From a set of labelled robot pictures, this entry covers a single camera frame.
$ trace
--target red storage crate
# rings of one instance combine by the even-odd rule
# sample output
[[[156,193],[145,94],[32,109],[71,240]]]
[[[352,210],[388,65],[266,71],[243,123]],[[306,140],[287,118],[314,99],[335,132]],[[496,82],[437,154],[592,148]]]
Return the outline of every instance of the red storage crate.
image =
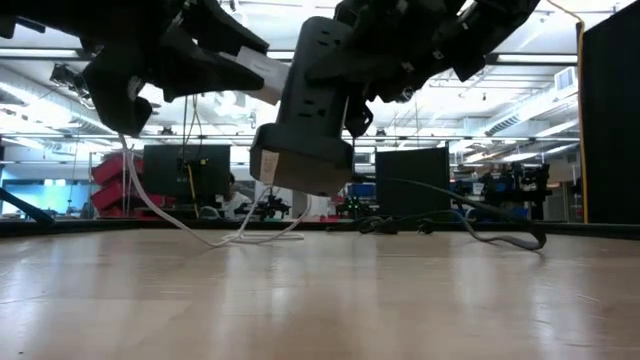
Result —
[[[118,178],[122,179],[122,154],[111,155],[102,164],[91,169],[93,180],[98,185],[105,185]],[[142,174],[143,162],[139,157],[134,157],[133,163],[138,174]]]
[[[109,209],[98,210],[101,218],[123,218],[124,213],[120,208],[112,207]]]
[[[91,202],[98,211],[122,204],[122,183],[113,182],[91,195]]]

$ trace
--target fluorescent light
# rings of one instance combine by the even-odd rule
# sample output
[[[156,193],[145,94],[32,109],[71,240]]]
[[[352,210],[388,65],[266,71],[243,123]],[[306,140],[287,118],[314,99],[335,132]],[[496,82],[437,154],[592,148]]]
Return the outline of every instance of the fluorescent light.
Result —
[[[33,95],[32,93],[24,89],[19,89],[15,86],[11,86],[9,84],[0,82],[0,90],[8,92],[9,94],[17,97],[18,99],[20,99],[21,101],[24,101],[27,104],[31,104],[38,101],[38,97]]]
[[[465,3],[460,8],[460,11],[458,11],[458,16],[462,15],[462,13],[464,13],[468,8],[470,8],[471,5],[473,5],[473,3],[475,3],[475,0],[465,1]]]
[[[2,138],[2,141],[6,141],[6,142],[10,142],[12,144],[18,144],[18,145],[30,147],[32,149],[38,149],[38,150],[44,149],[44,146],[42,146],[42,144],[40,144],[39,142],[37,142],[35,140],[31,140],[31,139],[22,138],[22,137],[15,138],[15,139]]]
[[[476,161],[480,161],[480,160],[484,160],[486,158],[490,157],[490,155],[485,155],[485,154],[475,154],[475,155],[471,155],[468,158],[465,159],[465,162],[468,163],[472,163],[472,162],[476,162]]]
[[[525,159],[530,159],[532,157],[536,157],[538,153],[522,153],[522,154],[514,154],[509,155],[506,158],[502,159],[503,161],[521,161]]]
[[[551,150],[547,151],[545,154],[557,154],[559,152],[562,152],[562,151],[565,151],[567,149],[570,149],[570,148],[572,148],[572,147],[574,147],[576,145],[578,145],[578,144],[570,144],[570,145],[560,146],[560,147],[557,147],[555,149],[551,149]]]
[[[536,141],[553,141],[553,142],[579,142],[580,138],[549,138],[549,137],[539,137],[536,138]]]
[[[0,49],[0,57],[16,57],[16,58],[64,58],[79,59],[78,52],[73,49],[21,49],[21,48],[2,48]]]
[[[578,55],[498,55],[498,63],[577,64]]]
[[[79,143],[78,144],[78,150],[82,151],[82,152],[111,152],[113,150],[113,146],[106,146],[106,145],[100,145],[100,144],[95,144],[92,142],[86,142],[86,143]]]
[[[293,59],[293,51],[269,51],[267,56],[276,60],[291,60]]]
[[[44,126],[50,127],[52,129],[76,129],[81,127],[81,124],[78,123],[66,123],[66,124],[43,124]]]
[[[7,140],[5,138],[5,136],[14,136],[17,134],[0,134],[3,136],[2,140]],[[35,138],[35,139],[64,139],[65,135],[64,134],[20,134],[21,139],[27,139],[27,138]],[[72,135],[71,138],[75,139],[77,137],[82,137],[82,136],[77,136],[77,135]]]
[[[536,137],[545,137],[545,136],[551,136],[553,134],[557,134],[557,133],[561,133],[569,128],[572,128],[574,126],[578,125],[578,120],[571,120],[568,121],[564,124],[560,124],[558,126],[554,126],[552,128],[549,128],[545,131],[539,132],[538,134],[536,134]]]
[[[472,140],[475,141],[527,141],[526,137],[501,137],[501,136],[474,136]]]

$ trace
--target white power cord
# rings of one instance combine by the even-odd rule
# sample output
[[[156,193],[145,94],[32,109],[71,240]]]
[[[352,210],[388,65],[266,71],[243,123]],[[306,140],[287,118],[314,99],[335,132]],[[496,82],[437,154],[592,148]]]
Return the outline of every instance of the white power cord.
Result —
[[[253,205],[251,206],[251,210],[249,210],[247,217],[244,219],[244,222],[242,222],[242,225],[240,226],[240,229],[238,230],[237,233],[226,235],[222,237],[222,241],[217,243],[210,242],[209,240],[201,237],[196,232],[189,229],[189,227],[183,224],[180,220],[162,211],[162,209],[157,207],[151,201],[151,199],[149,199],[149,197],[147,196],[147,193],[142,188],[142,184],[140,184],[140,179],[138,178],[138,173],[136,172],[136,167],[133,163],[133,156],[128,156],[129,148],[127,147],[127,141],[125,140],[124,135],[120,134],[119,136],[120,136],[120,142],[122,143],[122,148],[124,149],[124,152],[125,152],[126,164],[127,164],[127,168],[129,169],[129,173],[131,174],[130,176],[131,176],[131,179],[133,180],[133,185],[136,188],[140,198],[142,198],[142,201],[144,201],[144,203],[154,213],[156,213],[156,215],[172,223],[177,228],[180,228],[188,232],[194,238],[202,241],[203,243],[211,247],[221,247],[230,242],[236,242],[236,243],[242,243],[242,244],[262,244],[267,241],[273,241],[273,240],[304,240],[304,235],[302,234],[287,234],[287,233],[293,230],[296,226],[298,226],[311,210],[311,203],[312,203],[311,196],[308,197],[307,209],[305,210],[305,212],[295,222],[293,222],[289,227],[282,230],[281,232],[275,235],[265,234],[265,233],[248,233],[248,234],[245,233],[245,228],[247,227],[247,224],[249,223],[251,215],[253,215],[253,212],[255,211],[258,205],[258,201],[267,193],[267,191],[271,188],[270,186],[265,188],[265,190],[262,192],[260,197],[256,201],[254,201]]]

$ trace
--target computer monitor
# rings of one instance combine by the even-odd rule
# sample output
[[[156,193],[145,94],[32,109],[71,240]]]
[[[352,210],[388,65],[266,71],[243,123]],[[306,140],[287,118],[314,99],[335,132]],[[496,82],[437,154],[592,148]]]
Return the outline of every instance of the computer monitor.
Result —
[[[375,198],[375,184],[351,184],[349,187],[349,196],[357,198]]]
[[[385,179],[405,179],[449,188],[449,149],[421,149],[376,153],[376,201],[380,214],[417,215],[451,209],[446,195],[406,183]]]
[[[189,165],[196,197],[215,202],[229,190],[230,152],[228,145],[147,145],[143,187],[149,194],[191,199]]]

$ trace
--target wooden table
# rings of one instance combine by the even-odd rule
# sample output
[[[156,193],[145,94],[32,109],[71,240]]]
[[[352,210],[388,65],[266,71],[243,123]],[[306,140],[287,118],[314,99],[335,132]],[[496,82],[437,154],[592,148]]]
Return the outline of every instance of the wooden table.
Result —
[[[2,240],[0,359],[640,358],[640,242],[306,236]]]

